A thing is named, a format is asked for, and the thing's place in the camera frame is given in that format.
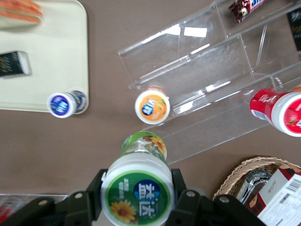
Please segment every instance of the black package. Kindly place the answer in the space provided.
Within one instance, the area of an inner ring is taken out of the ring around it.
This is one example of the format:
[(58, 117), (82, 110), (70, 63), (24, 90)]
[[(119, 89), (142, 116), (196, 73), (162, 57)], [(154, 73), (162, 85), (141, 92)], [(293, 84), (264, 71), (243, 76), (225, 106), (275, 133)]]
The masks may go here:
[(242, 204), (248, 204), (246, 202), (253, 199), (252, 197), (255, 196), (257, 192), (259, 192), (259, 190), (263, 187), (264, 184), (267, 183), (270, 177), (271, 175), (263, 169), (252, 170), (245, 176), (244, 182), (238, 194), (236, 195), (236, 198)]
[(0, 54), (0, 76), (29, 75), (28, 56), (23, 51)]
[(287, 13), (296, 48), (301, 51), (301, 8)]

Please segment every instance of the candy bar wrapper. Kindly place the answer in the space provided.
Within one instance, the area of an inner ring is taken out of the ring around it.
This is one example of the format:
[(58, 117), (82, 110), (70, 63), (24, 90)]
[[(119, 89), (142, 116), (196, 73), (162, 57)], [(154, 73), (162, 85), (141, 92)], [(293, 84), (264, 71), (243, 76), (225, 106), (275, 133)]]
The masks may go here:
[(301, 8), (297, 8), (291, 12), (288, 12), (287, 19), (290, 24), (291, 32), (293, 35), (293, 40), (295, 42), (296, 48), (301, 51)]
[(0, 77), (8, 78), (15, 75), (32, 73), (27, 53), (14, 51), (0, 54)]
[(241, 23), (251, 12), (261, 6), (266, 0), (236, 0), (230, 7), (236, 21)]
[(270, 174), (262, 169), (252, 170), (250, 173), (247, 174), (236, 198), (242, 204), (245, 204), (246, 201), (252, 195), (252, 193), (255, 192), (254, 190), (257, 190), (257, 187), (260, 186), (259, 184), (266, 183), (270, 179), (270, 177)]
[(259, 191), (265, 186), (265, 184), (268, 182), (267, 179), (261, 179), (256, 183), (254, 186), (254, 189), (251, 191), (249, 197), (246, 199), (244, 205), (247, 206), (249, 205), (250, 201), (253, 200), (253, 198), (259, 193)]

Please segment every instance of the blue logo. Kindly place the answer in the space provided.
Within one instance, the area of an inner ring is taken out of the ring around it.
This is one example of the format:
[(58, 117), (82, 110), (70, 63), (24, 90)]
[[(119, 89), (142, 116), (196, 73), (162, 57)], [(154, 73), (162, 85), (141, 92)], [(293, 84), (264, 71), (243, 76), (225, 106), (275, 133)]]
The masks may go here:
[(138, 201), (154, 204), (160, 197), (160, 188), (152, 180), (139, 181), (134, 187), (134, 196)]
[(254, 8), (256, 5), (258, 5), (262, 0), (252, 0), (251, 8)]
[(153, 113), (153, 111), (154, 111), (154, 108), (150, 104), (145, 104), (142, 107), (142, 113), (145, 114), (145, 115), (151, 115)]
[(68, 110), (69, 110), (69, 103), (68, 100), (61, 96), (55, 96), (52, 100), (51, 100), (51, 109), (52, 111), (57, 114), (57, 115), (65, 115)]

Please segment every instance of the wicker basket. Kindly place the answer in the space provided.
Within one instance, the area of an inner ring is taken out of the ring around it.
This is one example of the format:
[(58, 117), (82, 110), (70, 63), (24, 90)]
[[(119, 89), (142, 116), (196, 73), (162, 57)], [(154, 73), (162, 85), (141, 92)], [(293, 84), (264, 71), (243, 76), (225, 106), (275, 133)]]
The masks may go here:
[(243, 182), (244, 175), (255, 169), (263, 169), (266, 172), (273, 174), (283, 163), (294, 165), (286, 160), (274, 158), (274, 157), (256, 157), (243, 161), (237, 166), (232, 173), (227, 177), (220, 189), (214, 194), (213, 199), (221, 194), (236, 195), (241, 183)]

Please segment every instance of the product label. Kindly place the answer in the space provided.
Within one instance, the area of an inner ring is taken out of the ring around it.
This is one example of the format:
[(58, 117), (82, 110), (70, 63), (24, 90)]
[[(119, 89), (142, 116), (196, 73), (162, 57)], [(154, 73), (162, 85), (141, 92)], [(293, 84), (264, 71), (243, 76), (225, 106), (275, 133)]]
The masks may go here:
[(266, 225), (297, 226), (301, 217), (301, 177), (294, 175), (258, 215)]
[(284, 113), (284, 123), (293, 133), (301, 133), (301, 99), (294, 101)]
[(287, 18), (290, 23), (293, 39), (298, 51), (301, 50), (301, 8), (295, 9), (287, 13)]
[(259, 7), (265, 0), (252, 0), (250, 5), (250, 11), (254, 10), (255, 8)]
[(271, 122), (271, 114), (276, 101), (287, 93), (278, 93), (273, 89), (262, 89), (257, 92), (250, 102), (252, 114), (262, 120)]
[(75, 113), (82, 111), (84, 109), (84, 107), (86, 106), (85, 94), (83, 94), (80, 91), (76, 91), (76, 90), (70, 94), (74, 97), (75, 102), (76, 102), (76, 112)]
[(140, 114), (149, 121), (159, 121), (163, 119), (167, 112), (167, 106), (159, 95), (148, 95), (139, 104)]
[(22, 66), (17, 52), (0, 55), (0, 76), (22, 73)]
[(165, 183), (145, 171), (120, 175), (106, 191), (106, 204), (111, 215), (128, 225), (156, 225), (169, 214), (170, 201)]
[(59, 116), (65, 115), (69, 111), (68, 100), (61, 95), (53, 97), (50, 106), (51, 110)]
[(140, 131), (130, 135), (122, 144), (121, 156), (133, 152), (150, 153), (166, 164), (166, 146), (163, 140), (154, 133)]

